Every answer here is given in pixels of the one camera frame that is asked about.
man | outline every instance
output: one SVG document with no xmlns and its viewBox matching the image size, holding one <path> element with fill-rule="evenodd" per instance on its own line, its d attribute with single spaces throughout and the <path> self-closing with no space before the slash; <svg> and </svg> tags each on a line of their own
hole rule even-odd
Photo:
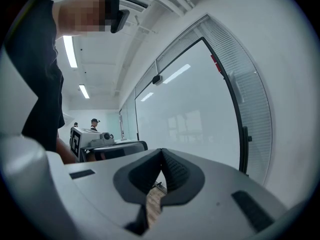
<svg viewBox="0 0 320 240">
<path fill-rule="evenodd" d="M 93 130 L 93 131 L 97 132 L 96 127 L 98 126 L 98 122 L 100 122 L 100 121 L 98 121 L 97 119 L 93 118 L 91 120 L 91 128 L 90 128 L 90 130 Z"/>
<path fill-rule="evenodd" d="M 119 0 L 28 0 L 6 37 L 10 59 L 38 97 L 22 134 L 47 151 L 57 152 L 65 164 L 74 163 L 75 157 L 58 134 L 65 122 L 64 78 L 57 65 L 56 40 L 63 35 L 104 30 L 116 19 L 118 10 Z"/>
<path fill-rule="evenodd" d="M 70 147 L 71 147 L 72 131 L 73 131 L 73 128 L 74 128 L 74 127 L 78 127 L 78 123 L 77 123 L 77 122 L 75 122 L 75 123 L 73 124 L 73 127 L 70 128 L 70 140 L 69 140 L 69 145 L 70 145 Z"/>
<path fill-rule="evenodd" d="M 74 127 L 78 127 L 78 123 L 77 123 L 77 122 L 75 122 L 75 123 L 73 124 L 73 127 L 71 127 L 71 129 L 70 129 L 70 137 L 71 137 L 71 134 L 72 134 L 72 129 L 73 129 Z"/>
</svg>

person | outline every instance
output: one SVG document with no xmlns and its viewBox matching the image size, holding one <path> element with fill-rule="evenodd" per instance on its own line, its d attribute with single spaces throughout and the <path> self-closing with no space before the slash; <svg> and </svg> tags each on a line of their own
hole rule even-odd
<svg viewBox="0 0 320 240">
<path fill-rule="evenodd" d="M 22 134 L 58 153 L 64 164 L 74 163 L 75 156 L 58 133 L 65 122 L 56 40 L 105 30 L 117 19 L 118 10 L 119 0 L 28 0 L 4 40 L 13 65 L 38 97 Z"/>
<path fill-rule="evenodd" d="M 90 128 L 90 130 L 93 130 L 93 131 L 97 132 L 96 127 L 98 126 L 98 122 L 100 122 L 100 121 L 98 121 L 97 119 L 93 118 L 91 120 L 91 128 Z"/>
<path fill-rule="evenodd" d="M 74 127 L 78 127 L 78 123 L 77 123 L 77 122 L 75 122 L 75 123 L 73 124 L 73 127 L 70 128 L 70 140 L 69 140 L 69 145 L 70 145 L 70 147 L 71 147 L 72 131 L 73 131 L 73 128 L 74 128 Z"/>
<path fill-rule="evenodd" d="M 75 123 L 73 124 L 73 127 L 70 128 L 70 137 L 71 137 L 72 130 L 73 130 L 74 127 L 78 127 L 78 123 L 77 123 L 77 122 L 75 122 Z"/>
</svg>

fluorescent light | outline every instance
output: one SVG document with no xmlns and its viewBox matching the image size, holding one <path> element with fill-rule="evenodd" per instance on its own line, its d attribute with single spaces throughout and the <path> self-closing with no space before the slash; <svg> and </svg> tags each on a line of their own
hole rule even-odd
<svg viewBox="0 0 320 240">
<path fill-rule="evenodd" d="M 86 99 L 90 99 L 88 93 L 87 93 L 87 90 L 86 90 L 86 87 L 84 84 L 79 84 L 79 87 L 80 87 L 80 90 L 81 92 L 83 93 L 83 96 L 86 98 Z"/>
<path fill-rule="evenodd" d="M 175 79 L 177 76 L 185 72 L 188 68 L 191 66 L 189 64 L 184 65 L 182 68 L 180 68 L 178 71 L 174 72 L 172 75 L 170 75 L 166 80 L 163 81 L 164 84 L 169 83 L 171 80 Z"/>
<path fill-rule="evenodd" d="M 63 36 L 64 47 L 66 51 L 66 55 L 68 56 L 68 60 L 71 68 L 77 68 L 77 61 L 74 51 L 74 44 L 72 42 L 72 36 L 64 35 Z"/>
<path fill-rule="evenodd" d="M 152 94 L 154 94 L 153 92 L 149 92 L 141 101 L 144 102 L 146 99 L 148 99 Z"/>
</svg>

black slot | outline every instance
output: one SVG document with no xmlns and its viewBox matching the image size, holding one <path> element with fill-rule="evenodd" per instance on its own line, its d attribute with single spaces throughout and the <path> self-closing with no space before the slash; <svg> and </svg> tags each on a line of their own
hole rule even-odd
<svg viewBox="0 0 320 240">
<path fill-rule="evenodd" d="M 249 142 L 252 141 L 252 137 L 248 136 L 248 127 L 242 127 L 243 132 L 243 155 L 240 156 L 239 171 L 246 174 L 249 159 Z"/>
<path fill-rule="evenodd" d="M 158 82 L 161 81 L 161 76 L 159 74 L 157 74 L 153 79 L 152 79 L 152 83 L 155 85 Z"/>
<path fill-rule="evenodd" d="M 256 232 L 274 223 L 269 214 L 247 192 L 237 191 L 231 196 Z"/>
<path fill-rule="evenodd" d="M 73 172 L 73 173 L 70 173 L 70 177 L 71 179 L 78 179 L 78 178 L 82 178 L 82 177 L 85 177 L 85 176 L 89 176 L 91 174 L 95 174 L 95 172 L 91 169 L 89 170 L 82 170 L 82 171 L 77 171 L 77 172 Z"/>
<path fill-rule="evenodd" d="M 162 149 L 161 170 L 167 188 L 161 207 L 187 204 L 205 184 L 205 175 L 197 165 L 165 148 Z"/>
</svg>

ceiling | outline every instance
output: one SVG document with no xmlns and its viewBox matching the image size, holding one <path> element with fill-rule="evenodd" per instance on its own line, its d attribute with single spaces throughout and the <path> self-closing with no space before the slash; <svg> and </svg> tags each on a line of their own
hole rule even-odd
<svg viewBox="0 0 320 240">
<path fill-rule="evenodd" d="M 160 16 L 168 10 L 180 16 L 187 11 L 177 0 L 131 1 L 135 3 L 120 0 L 120 9 L 129 10 L 130 15 L 118 33 L 90 32 L 73 37 L 77 68 L 70 67 L 63 38 L 56 41 L 57 62 L 64 77 L 64 96 L 71 100 L 81 97 L 86 102 L 79 89 L 79 84 L 84 84 L 90 98 L 117 98 L 141 43 L 147 35 L 157 34 L 152 28 Z"/>
</svg>

